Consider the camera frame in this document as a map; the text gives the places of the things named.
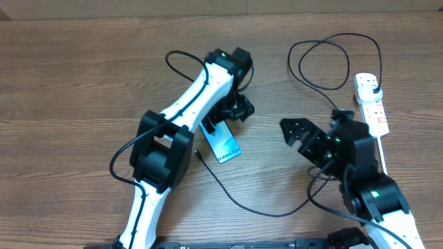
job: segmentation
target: power socket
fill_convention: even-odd
[[[377,139],[377,144],[380,151],[381,167],[385,174],[388,174],[386,169],[385,156],[383,147],[381,146],[381,137],[389,133],[388,121],[386,120],[386,113],[381,101],[381,96],[378,94],[366,94],[365,101],[361,101],[363,89],[365,92],[368,89],[373,89],[378,86],[377,78],[370,73],[358,73],[354,77],[355,97],[359,103],[361,120],[368,124],[369,133]]]
[[[368,86],[378,86],[377,78],[370,73],[358,73],[354,78],[355,93],[358,99],[358,92],[360,88]],[[388,121],[386,120],[386,113],[381,100],[374,99],[373,101],[359,103],[361,119],[369,126],[369,133],[373,137],[382,137],[389,133]]]

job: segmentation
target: green led light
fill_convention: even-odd
[[[371,194],[375,198],[380,197],[380,195],[379,195],[379,193],[377,191],[371,191]]]

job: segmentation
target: white arm link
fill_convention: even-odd
[[[155,187],[147,184],[144,181],[138,182],[140,183],[146,191],[146,199],[145,204],[143,206],[143,210],[141,212],[140,219],[138,220],[137,232],[134,237],[134,242],[132,244],[131,249],[147,249],[151,248],[151,246],[155,242],[156,238],[156,228],[157,222],[159,221],[161,208],[165,203],[166,196],[170,192],[170,188],[167,188],[164,193],[157,194],[157,190]],[[129,244],[131,242],[131,233],[134,229],[134,223],[140,210],[141,204],[141,190],[136,187],[136,192],[134,195],[134,202],[132,203],[131,214],[129,215],[129,220],[127,222],[127,226],[125,231],[120,236],[120,242],[123,244],[123,247],[129,248]]]
[[[228,71],[213,63],[206,63],[209,72],[209,85],[206,86],[203,93],[197,98],[184,112],[183,115],[172,121],[178,127],[186,125],[189,131],[194,133],[199,123],[206,117],[211,108],[223,97],[228,95],[234,77]],[[165,118],[171,118],[180,109],[182,109],[191,99],[200,91],[206,80],[205,70],[201,70],[199,77],[186,90],[186,92],[170,107],[162,110]]]
[[[377,224],[383,226],[389,231],[395,233],[398,237],[402,238],[413,249],[424,249],[422,240],[415,226],[414,216],[411,212],[405,214],[403,211],[398,210],[383,215],[383,221]],[[406,248],[402,243],[398,242],[395,238],[385,233],[384,231],[373,227],[371,225],[365,225],[369,236],[374,240],[379,249],[404,249]]]

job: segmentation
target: white power strip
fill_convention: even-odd
[[[377,78],[370,73],[358,73],[354,77],[354,86],[356,98],[359,97],[359,89],[369,86],[378,86]],[[385,157],[383,154],[383,148],[381,146],[381,137],[389,133],[388,121],[386,120],[386,113],[381,100],[374,100],[371,102],[359,103],[361,119],[369,126],[369,133],[377,139],[377,143],[380,151],[380,161],[383,168],[383,172],[388,174],[386,169]]]

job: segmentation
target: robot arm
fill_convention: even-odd
[[[324,168],[325,174],[342,182],[340,192],[349,212],[393,232],[411,248],[424,248],[409,204],[398,185],[389,176],[378,172],[374,139],[369,134],[368,125],[353,121],[353,117],[352,111],[335,109],[332,130],[328,133],[306,118],[285,118],[280,126],[289,146],[299,140],[300,154],[315,166]],[[405,248],[382,229],[371,224],[365,227],[379,249]],[[368,244],[359,230],[344,229],[331,235],[328,236],[331,248]]]
[[[180,183],[190,164],[194,132],[200,122],[211,131],[213,126],[222,120],[243,121],[254,113],[253,105],[237,91],[240,82],[252,66],[248,52],[237,48],[232,55],[229,55],[217,49],[207,55],[205,65],[209,72],[209,82],[200,96],[181,116],[164,125],[156,134],[146,135],[134,144],[129,164],[134,167],[133,177],[146,191],[139,219],[142,222],[137,224],[136,232],[133,234],[143,198],[141,190],[136,187],[127,227],[112,248],[152,247],[166,196]],[[170,107],[160,114],[153,111],[145,113],[137,136],[177,114],[201,90],[205,80],[206,72],[202,70],[188,90]],[[155,136],[171,140],[171,147],[168,148],[156,141]]]

